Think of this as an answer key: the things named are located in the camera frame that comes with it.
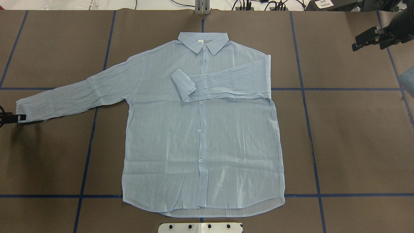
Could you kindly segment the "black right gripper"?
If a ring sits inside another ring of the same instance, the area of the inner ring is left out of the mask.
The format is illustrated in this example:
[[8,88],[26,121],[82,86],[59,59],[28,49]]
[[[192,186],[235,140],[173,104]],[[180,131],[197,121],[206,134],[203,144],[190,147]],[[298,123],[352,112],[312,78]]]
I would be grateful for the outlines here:
[[360,48],[379,44],[380,49],[386,49],[389,46],[404,44],[412,41],[414,38],[414,16],[413,9],[406,8],[396,14],[390,21],[389,25],[378,29],[372,27],[355,37],[352,44],[352,50],[358,51]]

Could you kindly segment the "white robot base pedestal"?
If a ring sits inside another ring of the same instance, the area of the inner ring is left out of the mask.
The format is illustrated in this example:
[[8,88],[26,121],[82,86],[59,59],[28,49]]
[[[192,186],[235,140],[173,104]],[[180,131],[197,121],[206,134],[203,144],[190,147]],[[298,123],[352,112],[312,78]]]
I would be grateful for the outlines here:
[[213,222],[213,223],[164,223],[158,228],[158,233],[243,233],[242,223]]

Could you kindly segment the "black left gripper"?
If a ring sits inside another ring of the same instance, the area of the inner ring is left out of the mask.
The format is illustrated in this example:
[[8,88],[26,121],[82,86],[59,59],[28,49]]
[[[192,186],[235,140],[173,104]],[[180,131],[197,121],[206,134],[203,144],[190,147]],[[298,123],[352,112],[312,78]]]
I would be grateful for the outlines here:
[[17,123],[19,121],[26,121],[26,115],[15,115],[13,112],[6,112],[1,105],[0,110],[0,127],[3,127],[6,124]]

